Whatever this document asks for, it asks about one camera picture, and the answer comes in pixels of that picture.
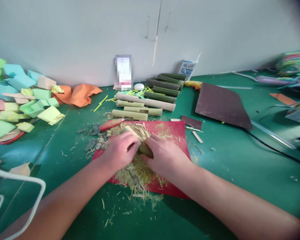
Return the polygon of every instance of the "orange paper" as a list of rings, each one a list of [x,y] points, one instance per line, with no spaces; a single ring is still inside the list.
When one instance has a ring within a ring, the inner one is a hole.
[[[60,87],[64,93],[55,93],[56,99],[59,99],[66,104],[76,105],[78,107],[87,106],[91,103],[91,98],[89,98],[89,96],[102,92],[100,88],[84,83],[76,86],[73,93],[69,86],[60,85]]]
[[[272,97],[278,99],[280,102],[287,104],[287,105],[291,105],[291,104],[295,104],[296,101],[281,94],[281,93],[269,93]]]

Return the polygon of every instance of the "black cable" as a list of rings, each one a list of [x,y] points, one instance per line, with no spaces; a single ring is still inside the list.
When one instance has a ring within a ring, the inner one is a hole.
[[[251,137],[253,137],[254,139],[258,140],[260,143],[262,143],[263,145],[267,146],[268,148],[278,152],[278,153],[281,153],[282,155],[285,155],[286,157],[288,158],[291,158],[292,160],[296,161],[297,163],[300,163],[300,160],[295,158],[295,157],[292,157],[284,152],[281,152],[273,147],[271,147],[270,145],[266,144],[265,142],[263,142],[261,139],[257,138],[255,135],[253,135],[251,132],[249,132],[247,129],[243,128],[244,131],[246,131]]]

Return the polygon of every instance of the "red knife handle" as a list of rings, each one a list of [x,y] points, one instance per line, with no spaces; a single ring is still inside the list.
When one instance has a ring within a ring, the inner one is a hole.
[[[115,119],[110,122],[107,122],[99,127],[100,132],[106,131],[112,127],[115,127],[115,126],[119,125],[120,123],[122,123],[123,121],[124,121],[123,118],[119,118],[119,119]]]

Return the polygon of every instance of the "scissors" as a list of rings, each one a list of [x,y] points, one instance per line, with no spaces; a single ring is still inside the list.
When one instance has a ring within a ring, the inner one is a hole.
[[[40,118],[36,117],[36,118],[31,119],[28,123],[34,124],[34,123],[38,122],[39,120],[40,120]],[[8,141],[1,141],[0,144],[1,145],[8,145],[8,144],[16,141],[17,139],[19,139],[23,134],[25,134],[25,132],[21,131],[16,137],[14,137],[14,138],[12,138]]]

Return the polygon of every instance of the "white egg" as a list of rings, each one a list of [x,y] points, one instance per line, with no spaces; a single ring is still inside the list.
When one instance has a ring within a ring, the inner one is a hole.
[[[144,85],[142,83],[137,83],[136,85],[134,85],[133,89],[136,91],[141,91],[144,89]]]

